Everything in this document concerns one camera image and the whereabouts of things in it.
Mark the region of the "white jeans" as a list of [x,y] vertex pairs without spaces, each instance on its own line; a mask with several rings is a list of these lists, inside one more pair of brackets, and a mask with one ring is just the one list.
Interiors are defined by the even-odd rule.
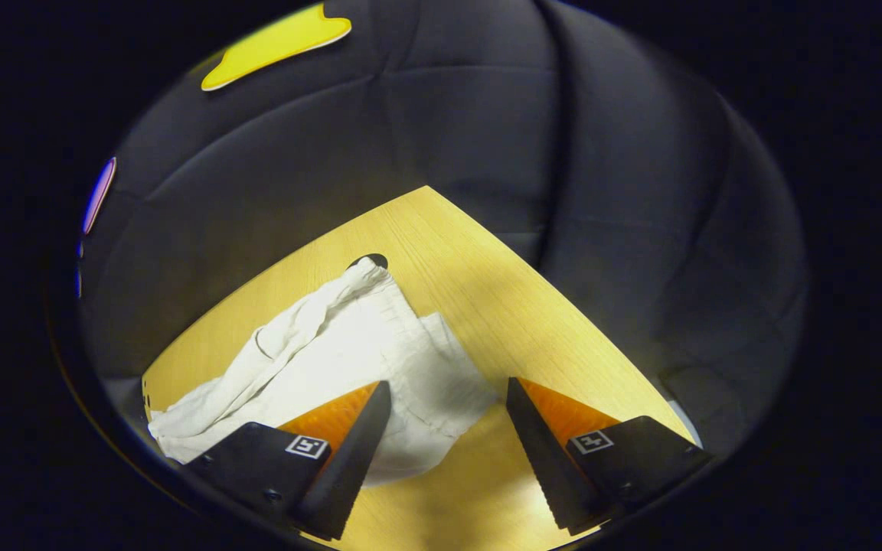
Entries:
[[377,381],[392,409],[365,487],[437,467],[497,400],[445,318],[417,316],[363,259],[257,328],[224,374],[152,412],[148,429],[165,456],[191,461],[245,423],[279,428]]

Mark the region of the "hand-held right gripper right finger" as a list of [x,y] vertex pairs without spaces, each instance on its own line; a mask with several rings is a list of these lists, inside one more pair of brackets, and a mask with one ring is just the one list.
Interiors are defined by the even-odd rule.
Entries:
[[505,408],[554,522],[571,536],[636,515],[714,460],[651,416],[619,421],[521,377],[508,380]]

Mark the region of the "black backdrop cloth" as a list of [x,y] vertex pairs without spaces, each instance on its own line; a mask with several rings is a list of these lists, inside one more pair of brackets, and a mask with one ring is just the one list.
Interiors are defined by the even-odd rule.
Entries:
[[186,74],[116,148],[81,259],[85,348],[139,377],[213,304],[429,185],[682,405],[711,453],[763,421],[809,293],[792,193],[704,78],[557,0],[326,0],[352,31],[218,90]]

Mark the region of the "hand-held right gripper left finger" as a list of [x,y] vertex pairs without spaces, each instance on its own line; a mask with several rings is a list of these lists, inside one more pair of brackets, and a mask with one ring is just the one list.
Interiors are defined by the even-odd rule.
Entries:
[[272,527],[339,540],[391,411],[374,381],[279,428],[246,422],[185,471]]

